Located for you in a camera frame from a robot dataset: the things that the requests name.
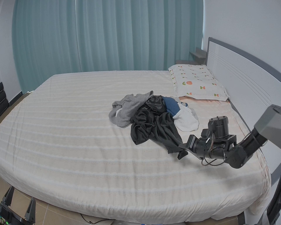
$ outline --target curtain fold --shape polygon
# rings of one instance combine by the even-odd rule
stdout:
[[[201,47],[203,0],[16,0],[22,91],[58,73],[167,70]]]

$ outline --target wall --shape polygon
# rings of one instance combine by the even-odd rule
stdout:
[[[281,1],[205,0],[202,45],[205,51],[209,37],[238,47],[281,72]],[[276,186],[277,183],[271,188],[266,206]],[[246,210],[246,223],[257,223],[261,214],[252,215]],[[281,224],[281,217],[276,224]]]
[[[0,81],[10,102],[21,92],[12,46],[12,19],[15,0],[0,0]]]

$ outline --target bed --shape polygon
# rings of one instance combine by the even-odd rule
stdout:
[[[222,219],[250,207],[258,214],[271,186],[261,151],[240,169],[181,160],[159,143],[135,145],[130,125],[108,113],[127,94],[174,95],[169,71],[101,71],[50,77],[0,124],[0,174],[20,191],[96,217],[143,224]],[[184,142],[208,120],[225,115],[241,141],[249,132],[229,101],[182,99],[199,128],[179,130]]]

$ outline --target pillow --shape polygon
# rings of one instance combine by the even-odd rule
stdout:
[[[176,64],[169,68],[175,96],[226,101],[229,95],[205,65]]]

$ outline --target floor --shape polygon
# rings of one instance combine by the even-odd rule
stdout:
[[[0,116],[0,123],[2,120],[9,114],[9,112],[19,103],[21,102],[26,96],[29,94],[24,94],[21,96],[11,107],[9,107],[1,116]],[[10,185],[7,184],[2,178],[0,174],[0,200],[5,195],[6,191],[9,189]],[[31,197],[19,190],[14,191],[12,204],[10,208],[17,213],[19,216],[24,218],[26,209],[30,202]],[[84,225],[88,224],[86,221],[83,220],[81,215],[77,212],[68,211],[46,202],[43,202],[39,199],[36,199],[36,225]],[[91,221],[95,223],[96,221],[101,220],[102,218],[92,217],[84,215],[84,218],[87,221]],[[114,220],[108,220],[98,223],[98,225],[111,225],[114,224],[122,224]],[[207,219],[201,222],[186,222],[186,225],[238,225],[237,216],[234,217],[227,217],[221,220],[214,220],[214,219]]]

